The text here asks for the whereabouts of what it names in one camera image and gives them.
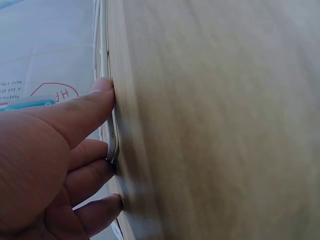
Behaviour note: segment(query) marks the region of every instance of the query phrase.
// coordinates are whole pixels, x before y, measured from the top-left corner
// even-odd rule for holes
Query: light wood surface
[[[107,1],[126,239],[320,239],[319,13]]]

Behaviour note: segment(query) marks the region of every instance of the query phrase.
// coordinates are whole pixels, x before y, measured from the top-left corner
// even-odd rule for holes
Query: paper sheet
[[[0,102],[86,94],[93,81],[93,3],[0,0]]]

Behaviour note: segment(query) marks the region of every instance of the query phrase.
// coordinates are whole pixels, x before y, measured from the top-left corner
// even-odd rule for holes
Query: hand
[[[85,139],[114,103],[101,78],[68,102],[0,113],[0,236],[87,240],[119,215],[117,194],[73,211],[114,175],[108,145]]]

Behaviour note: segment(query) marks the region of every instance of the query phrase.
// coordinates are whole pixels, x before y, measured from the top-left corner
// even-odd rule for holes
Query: finger
[[[67,174],[64,187],[72,207],[94,195],[115,174],[110,162],[100,159]]]
[[[99,78],[94,82],[91,93],[85,96],[21,111],[49,124],[73,149],[107,120],[114,104],[113,82],[109,78]]]
[[[75,210],[74,214],[90,238],[107,228],[121,213],[122,208],[120,196],[111,194],[101,200],[89,202]]]
[[[68,172],[95,160],[106,159],[108,144],[104,141],[85,139],[71,151]]]

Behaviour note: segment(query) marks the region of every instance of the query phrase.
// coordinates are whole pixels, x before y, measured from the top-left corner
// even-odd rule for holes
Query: fingernail
[[[114,87],[114,82],[108,77],[98,78],[92,85],[90,93],[108,92]]]

